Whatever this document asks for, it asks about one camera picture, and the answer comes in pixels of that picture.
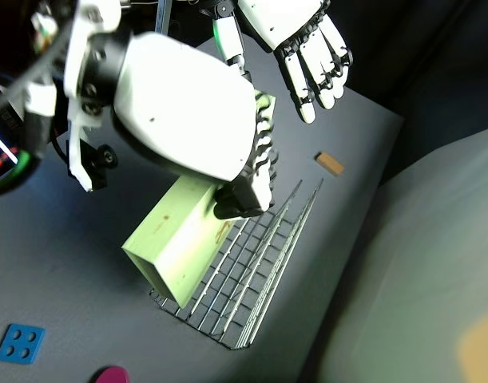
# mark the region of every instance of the blue block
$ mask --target blue block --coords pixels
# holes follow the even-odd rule
[[[40,327],[10,325],[0,346],[0,361],[30,365],[38,354],[45,337]]]

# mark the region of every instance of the pink object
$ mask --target pink object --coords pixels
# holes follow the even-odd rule
[[[126,369],[114,366],[101,373],[95,383],[130,383],[130,377]]]

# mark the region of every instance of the robotic hand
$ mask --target robotic hand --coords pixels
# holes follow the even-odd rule
[[[97,188],[84,128],[100,127],[101,109],[113,106],[115,126],[141,154],[224,185],[217,218],[268,210],[272,122],[264,108],[256,111],[263,97],[256,99],[238,65],[160,34],[122,33],[120,18],[118,0],[78,2],[65,63],[72,175],[86,191]]]
[[[352,55],[326,13],[329,1],[239,0],[238,6],[256,40],[274,51],[302,119],[315,120],[313,94],[332,108],[343,95]]]

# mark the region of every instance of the metal wire basket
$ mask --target metal wire basket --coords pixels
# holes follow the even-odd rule
[[[162,310],[229,349],[249,347],[276,293],[323,180],[295,220],[288,219],[300,181],[276,212],[233,226],[189,304],[150,291]]]

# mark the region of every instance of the green wire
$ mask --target green wire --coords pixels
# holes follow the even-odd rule
[[[29,166],[31,158],[32,157],[28,152],[21,150],[18,153],[18,162],[11,169],[11,172],[0,179],[0,189],[10,186],[17,178],[19,178]]]

